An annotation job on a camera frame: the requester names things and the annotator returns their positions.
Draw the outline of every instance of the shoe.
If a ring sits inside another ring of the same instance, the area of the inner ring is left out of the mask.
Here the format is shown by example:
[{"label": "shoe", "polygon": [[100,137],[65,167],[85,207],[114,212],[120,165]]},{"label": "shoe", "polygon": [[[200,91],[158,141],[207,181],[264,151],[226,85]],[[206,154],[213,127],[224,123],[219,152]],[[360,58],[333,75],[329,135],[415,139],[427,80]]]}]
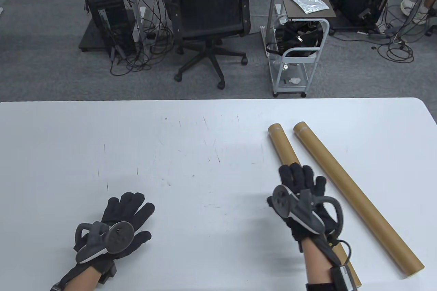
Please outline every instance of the shoe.
[{"label": "shoe", "polygon": [[[415,2],[410,0],[403,0],[401,2],[401,11],[405,16],[409,16],[412,8],[414,7]],[[414,18],[412,19],[413,23],[417,25],[422,25],[426,23],[426,15],[428,14],[428,9],[425,8],[425,6],[422,4],[419,7],[419,10],[415,14]]]}]

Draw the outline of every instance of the cardboard tube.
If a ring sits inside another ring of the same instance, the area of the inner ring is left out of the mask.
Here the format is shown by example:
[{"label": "cardboard tube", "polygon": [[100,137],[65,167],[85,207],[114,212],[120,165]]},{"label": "cardboard tube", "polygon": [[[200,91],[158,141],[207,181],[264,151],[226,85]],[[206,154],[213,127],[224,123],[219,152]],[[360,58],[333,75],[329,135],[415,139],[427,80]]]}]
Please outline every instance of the cardboard tube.
[{"label": "cardboard tube", "polygon": [[308,125],[302,121],[294,127],[294,132],[401,270],[407,276],[422,270],[425,266],[315,136]]},{"label": "cardboard tube", "polygon": [[[268,129],[270,138],[273,142],[273,146],[276,149],[276,152],[279,155],[279,158],[281,159],[281,162],[283,165],[291,165],[292,163],[298,163],[300,165],[299,159],[296,156],[295,151],[292,148],[292,145],[290,144],[290,141],[288,140],[287,136],[285,135],[284,130],[282,129],[281,124],[273,124]],[[334,247],[334,252],[337,254],[338,258],[342,263],[345,263],[346,258],[348,258],[345,250],[343,249],[343,246],[341,243],[337,244]],[[360,287],[361,281],[358,278],[358,275],[356,275],[356,272],[354,270],[354,267],[352,266],[352,263],[348,263],[349,269],[351,270],[352,277],[354,279],[356,287]]]}]

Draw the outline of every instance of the white metal cart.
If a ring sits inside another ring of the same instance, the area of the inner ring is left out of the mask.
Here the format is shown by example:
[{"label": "white metal cart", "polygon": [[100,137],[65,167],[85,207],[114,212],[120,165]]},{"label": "white metal cart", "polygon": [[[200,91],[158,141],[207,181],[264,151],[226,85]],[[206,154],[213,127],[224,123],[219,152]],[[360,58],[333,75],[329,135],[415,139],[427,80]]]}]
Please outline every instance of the white metal cart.
[{"label": "white metal cart", "polygon": [[[279,15],[276,18],[273,26],[277,26],[283,17],[287,17],[287,15]],[[282,56],[278,54],[267,53],[270,77],[273,85],[273,96],[275,98],[278,96],[278,92],[300,92],[302,98],[306,97],[329,32],[329,22],[324,18],[294,18],[292,21],[320,22],[323,27],[323,38],[320,46],[318,47],[290,48],[285,51]],[[275,27],[273,27],[273,37],[271,38],[273,40],[273,44],[269,46],[269,49],[277,50],[278,47],[276,46],[274,31]],[[315,52],[308,57],[288,57],[287,55],[292,51]],[[307,73],[305,64],[313,65],[309,75]]]}]

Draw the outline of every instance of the forearm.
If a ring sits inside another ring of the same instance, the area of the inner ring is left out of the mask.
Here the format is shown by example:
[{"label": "forearm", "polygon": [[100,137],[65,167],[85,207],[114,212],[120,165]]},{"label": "forearm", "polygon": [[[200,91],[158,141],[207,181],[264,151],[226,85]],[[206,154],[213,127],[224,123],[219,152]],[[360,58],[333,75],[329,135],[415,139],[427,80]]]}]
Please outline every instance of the forearm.
[{"label": "forearm", "polygon": [[87,268],[82,274],[72,279],[64,291],[93,291],[99,282],[101,274],[93,267]]},{"label": "forearm", "polygon": [[332,283],[332,264],[310,238],[302,240],[308,284]]}]

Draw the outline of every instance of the office chair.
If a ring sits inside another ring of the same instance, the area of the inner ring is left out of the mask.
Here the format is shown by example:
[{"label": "office chair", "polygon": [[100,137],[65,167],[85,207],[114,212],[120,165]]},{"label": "office chair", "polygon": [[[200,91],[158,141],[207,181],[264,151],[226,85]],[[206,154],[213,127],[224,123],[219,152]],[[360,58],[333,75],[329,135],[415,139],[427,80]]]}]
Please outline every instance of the office chair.
[{"label": "office chair", "polygon": [[[221,39],[232,35],[247,35],[250,31],[249,0],[163,0],[173,25],[175,44],[183,49],[198,51],[184,66],[179,68],[174,79],[181,82],[182,74],[204,58],[211,60],[220,82],[217,88],[225,88],[225,78],[216,55],[242,57],[241,64],[247,65],[244,52],[230,51],[217,45]],[[189,43],[204,41],[205,45]]]}]

